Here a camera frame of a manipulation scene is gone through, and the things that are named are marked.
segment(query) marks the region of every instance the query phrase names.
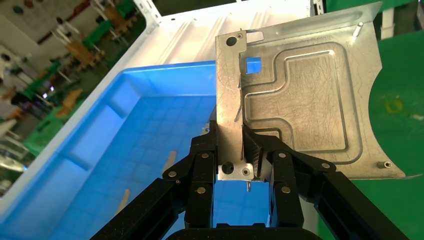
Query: aluminum plate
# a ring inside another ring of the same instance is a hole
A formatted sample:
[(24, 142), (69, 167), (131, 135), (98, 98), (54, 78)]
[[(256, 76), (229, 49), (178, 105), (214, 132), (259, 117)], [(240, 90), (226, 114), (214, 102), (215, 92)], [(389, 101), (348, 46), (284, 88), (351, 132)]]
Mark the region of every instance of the aluminum plate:
[[(377, 2), (218, 36), (217, 79), (233, 83), (232, 89), (217, 83), (218, 96), (220, 89), (237, 93), (234, 86), (240, 72), (243, 123), (254, 131), (277, 136), (298, 152), (331, 161), (349, 178), (405, 177), (378, 144), (368, 113), (371, 87), (382, 68), (373, 26), (380, 7)], [(263, 40), (246, 43), (239, 39), (257, 32), (262, 32)], [(228, 46), (231, 37), (238, 41)], [(260, 72), (246, 73), (248, 57), (260, 57)], [(233, 106), (234, 113), (237, 105), (217, 100), (219, 128), (220, 111)], [(218, 141), (235, 139), (240, 135), (238, 125), (235, 131), (237, 136), (224, 132)], [(234, 151), (224, 154), (226, 161), (240, 163), (230, 155)], [(223, 172), (218, 178), (237, 179)]]

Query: screw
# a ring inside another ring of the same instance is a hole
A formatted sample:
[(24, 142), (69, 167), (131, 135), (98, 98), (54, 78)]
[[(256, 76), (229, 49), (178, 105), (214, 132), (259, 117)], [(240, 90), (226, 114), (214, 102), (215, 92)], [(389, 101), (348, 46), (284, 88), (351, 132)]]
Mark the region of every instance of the screw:
[(290, 193), (290, 188), (288, 186), (283, 186), (281, 188), (281, 191), (285, 194), (288, 194), (288, 193)]
[(204, 194), (205, 192), (206, 192), (206, 189), (202, 186), (197, 189), (198, 194)]

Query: green surface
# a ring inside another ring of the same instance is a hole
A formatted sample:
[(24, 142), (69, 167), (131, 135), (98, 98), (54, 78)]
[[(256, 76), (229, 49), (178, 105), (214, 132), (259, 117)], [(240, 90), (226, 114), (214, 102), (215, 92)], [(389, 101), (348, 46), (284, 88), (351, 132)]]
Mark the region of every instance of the green surface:
[(112, 21), (106, 20), (101, 22), (83, 41), (82, 43), (88, 49), (92, 49), (105, 34), (109, 33), (112, 28)]
[(47, 144), (56, 136), (56, 134), (63, 128), (69, 118), (75, 113), (75, 111), (83, 104), (84, 100), (80, 100), (78, 104), (73, 108), (72, 112), (65, 117), (58, 118), (56, 114), (61, 110), (62, 107), (56, 107), (53, 109), (35, 128), (35, 130), (29, 135), (23, 145), (32, 153), (34, 156), (38, 156), (41, 151), (47, 146)]
[(383, 2), (383, 6), (380, 9), (381, 12), (386, 9), (391, 9), (411, 2), (416, 2), (416, 0), (327, 0), (326, 10), (327, 13), (329, 13), (375, 2)]
[(127, 18), (127, 16), (135, 9), (136, 4), (133, 0), (123, 0), (118, 6), (116, 6), (116, 10), (123, 18)]
[[(369, 96), (369, 117), (378, 143), (407, 176), (424, 173), (424, 32), (378, 42), (382, 70)], [(424, 239), (424, 176), (356, 180), (355, 185), (410, 239)], [(322, 221), (322, 239), (332, 235)]]

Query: wooden part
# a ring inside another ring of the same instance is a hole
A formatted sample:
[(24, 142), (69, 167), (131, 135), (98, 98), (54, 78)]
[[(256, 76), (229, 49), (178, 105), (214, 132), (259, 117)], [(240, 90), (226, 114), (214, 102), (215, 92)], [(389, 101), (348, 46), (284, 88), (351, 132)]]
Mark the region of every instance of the wooden part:
[(85, 68), (95, 59), (95, 56), (77, 40), (73, 40), (65, 47), (81, 63), (82, 68)]
[(125, 19), (118, 13), (113, 6), (108, 6), (103, 11), (104, 15), (112, 22), (114, 28), (120, 28), (125, 25)]
[(113, 26), (113, 33), (115, 33), (118, 36), (126, 34), (129, 31), (129, 29), (133, 27), (133, 22), (135, 21), (137, 21), (137, 18), (133, 16), (130, 19), (125, 20), (120, 26)]
[(115, 215), (117, 215), (122, 209), (125, 208), (125, 206), (128, 203), (128, 199), (130, 198), (130, 190), (127, 188), (125, 189), (125, 191), (123, 192), (123, 197), (120, 201), (120, 204), (118, 206), (118, 209), (115, 212)]
[(78, 97), (83, 93), (82, 88), (71, 91), (62, 102), (62, 108), (56, 113), (56, 118), (64, 118), (72, 112), (77, 105)]
[(96, 64), (98, 64), (99, 61), (105, 56), (105, 52), (104, 51), (97, 52), (93, 56), (94, 56), (94, 58), (92, 59), (91, 62), (89, 62), (88, 64), (85, 64), (85, 65), (80, 64), (76, 70), (78, 72), (80, 72), (81, 70), (86, 69), (88, 66), (95, 67)]

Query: bolt head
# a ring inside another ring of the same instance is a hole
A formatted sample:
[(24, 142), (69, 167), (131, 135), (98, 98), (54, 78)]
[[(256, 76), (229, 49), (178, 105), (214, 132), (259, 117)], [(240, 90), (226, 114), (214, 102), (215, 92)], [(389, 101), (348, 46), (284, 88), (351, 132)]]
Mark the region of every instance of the bolt head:
[(290, 193), (290, 188), (288, 186), (283, 186), (281, 188), (281, 192), (288, 194), (288, 193)]
[(204, 194), (205, 192), (206, 192), (206, 189), (202, 186), (197, 189), (198, 194)]
[(176, 175), (177, 175), (177, 173), (176, 173), (176, 172), (174, 172), (174, 171), (170, 171), (170, 172), (168, 173), (168, 176), (170, 176), (171, 178), (175, 177)]

